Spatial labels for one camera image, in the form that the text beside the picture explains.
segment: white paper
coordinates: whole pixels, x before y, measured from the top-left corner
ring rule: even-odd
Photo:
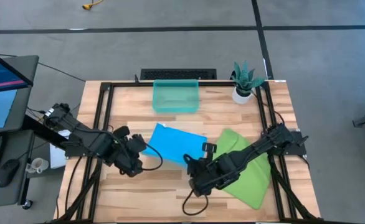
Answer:
[[[59,131],[58,134],[69,139],[70,131],[62,130]],[[56,169],[66,165],[65,151],[55,147],[53,144],[50,144],[50,163],[51,169]]]

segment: floor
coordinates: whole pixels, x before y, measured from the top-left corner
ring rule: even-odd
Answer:
[[[233,62],[244,60],[265,76],[265,62],[268,76],[288,81],[299,127],[310,136],[306,148],[322,217],[365,223],[365,127],[351,122],[365,114],[365,1],[105,0],[84,11],[88,2],[1,0],[0,54],[38,55],[84,80],[132,80],[141,68],[216,68],[225,79]],[[253,2],[264,26],[263,46]],[[114,29],[198,26],[224,28]],[[240,30],[227,31],[229,26]],[[84,28],[93,30],[65,33]],[[23,31],[32,29],[36,34]],[[39,67],[34,81],[31,108],[75,106],[81,99],[83,83],[56,71]],[[34,206],[0,207],[0,223],[50,220],[61,179],[33,179],[28,197]]]

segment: computer mouse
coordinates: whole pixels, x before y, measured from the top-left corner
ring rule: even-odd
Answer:
[[[6,187],[11,183],[19,168],[19,160],[10,159],[0,167],[0,187]]]

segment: potted plant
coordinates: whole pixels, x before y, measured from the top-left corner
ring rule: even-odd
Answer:
[[[253,79],[254,69],[248,71],[247,62],[245,61],[242,70],[237,62],[234,63],[234,71],[231,74],[231,79],[236,83],[232,92],[232,99],[238,104],[244,104],[249,101],[252,96],[252,89],[260,86],[265,78]]]

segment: caster wheel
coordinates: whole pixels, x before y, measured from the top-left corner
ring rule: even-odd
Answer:
[[[31,208],[31,207],[32,207],[32,205],[33,205],[33,202],[32,202],[31,200],[26,200],[25,204],[24,204],[24,205],[22,205],[22,208],[23,208],[24,210],[28,210],[29,208]]]

